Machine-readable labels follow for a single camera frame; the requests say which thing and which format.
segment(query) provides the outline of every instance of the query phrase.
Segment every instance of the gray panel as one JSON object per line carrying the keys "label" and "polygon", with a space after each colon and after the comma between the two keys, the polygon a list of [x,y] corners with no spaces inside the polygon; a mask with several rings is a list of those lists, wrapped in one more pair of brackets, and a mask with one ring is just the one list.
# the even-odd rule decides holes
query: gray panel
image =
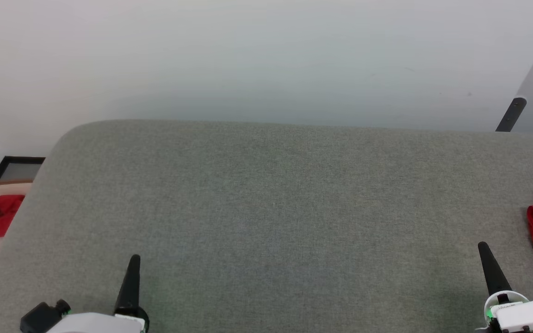
{"label": "gray panel", "polygon": [[1,180],[11,179],[34,179],[40,169],[40,164],[17,164],[10,163]]}

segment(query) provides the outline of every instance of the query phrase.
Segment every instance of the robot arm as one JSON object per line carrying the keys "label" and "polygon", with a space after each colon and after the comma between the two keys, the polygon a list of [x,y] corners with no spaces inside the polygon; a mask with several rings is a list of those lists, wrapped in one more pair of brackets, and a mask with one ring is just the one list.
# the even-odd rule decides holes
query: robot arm
{"label": "robot arm", "polygon": [[133,255],[114,305],[114,316],[69,314],[71,308],[60,300],[55,307],[40,303],[19,324],[22,333],[146,333],[148,314],[139,306],[139,268],[141,258]]}
{"label": "robot arm", "polygon": [[484,278],[489,298],[484,304],[487,327],[476,329],[477,333],[530,333],[533,332],[533,301],[511,290],[489,245],[478,243],[478,252],[483,264]]}

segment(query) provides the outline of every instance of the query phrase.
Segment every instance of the black frame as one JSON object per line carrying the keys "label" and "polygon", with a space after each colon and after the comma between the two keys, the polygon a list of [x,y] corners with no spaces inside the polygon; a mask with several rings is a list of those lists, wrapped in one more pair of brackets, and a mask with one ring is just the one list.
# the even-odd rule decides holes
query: black frame
{"label": "black frame", "polygon": [[6,172],[10,163],[15,164],[42,164],[44,157],[26,157],[26,156],[6,156],[0,163],[0,179]]}

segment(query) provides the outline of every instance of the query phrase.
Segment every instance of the gray cushion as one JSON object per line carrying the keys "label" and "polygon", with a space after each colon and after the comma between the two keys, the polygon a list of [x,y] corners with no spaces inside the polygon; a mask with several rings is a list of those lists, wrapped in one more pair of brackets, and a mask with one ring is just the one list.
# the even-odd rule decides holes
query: gray cushion
{"label": "gray cushion", "polygon": [[152,332],[465,332],[487,241],[533,299],[533,135],[112,121],[65,135],[0,249],[0,332],[112,312]]}

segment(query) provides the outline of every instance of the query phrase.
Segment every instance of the gray fabric surface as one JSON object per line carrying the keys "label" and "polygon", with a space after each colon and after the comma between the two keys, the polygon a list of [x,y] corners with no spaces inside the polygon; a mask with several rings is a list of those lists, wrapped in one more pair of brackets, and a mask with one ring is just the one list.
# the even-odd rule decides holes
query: gray fabric surface
{"label": "gray fabric surface", "polygon": [[463,332],[486,240],[533,299],[533,135],[114,121],[65,135],[0,249],[0,332],[110,313],[133,253],[152,332]]}

